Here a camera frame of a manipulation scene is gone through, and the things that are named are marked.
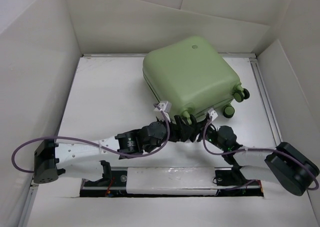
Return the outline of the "green hard-shell suitcase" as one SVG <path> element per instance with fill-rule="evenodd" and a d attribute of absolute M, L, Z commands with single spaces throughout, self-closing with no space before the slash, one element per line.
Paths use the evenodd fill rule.
<path fill-rule="evenodd" d="M 200 36 L 149 52 L 142 73 L 157 101 L 171 103 L 171 119 L 202 119 L 210 109 L 230 119 L 235 114 L 232 101 L 241 103 L 250 97 L 239 75 Z"/>

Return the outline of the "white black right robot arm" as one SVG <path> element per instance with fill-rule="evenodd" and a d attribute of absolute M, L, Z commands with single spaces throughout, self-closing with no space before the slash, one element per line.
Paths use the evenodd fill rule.
<path fill-rule="evenodd" d="M 250 181 L 271 182 L 295 196 L 320 188 L 320 169 L 288 142 L 274 148 L 248 147 L 238 143 L 230 126 L 216 128 L 212 116 L 201 122 L 192 117 L 190 122 L 204 149 L 232 166 L 231 178 L 235 183 L 246 186 Z"/>

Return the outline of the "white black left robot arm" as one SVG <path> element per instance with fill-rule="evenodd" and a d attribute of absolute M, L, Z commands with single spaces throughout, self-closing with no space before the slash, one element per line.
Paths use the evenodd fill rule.
<path fill-rule="evenodd" d="M 175 115 L 119 133 L 114 137 L 89 141 L 62 137 L 63 143 L 48 137 L 34 152 L 33 180 L 36 184 L 56 181 L 61 175 L 97 181 L 107 185 L 111 181 L 111 163 L 150 157 L 169 142 L 194 142 L 201 126 L 196 118 Z"/>

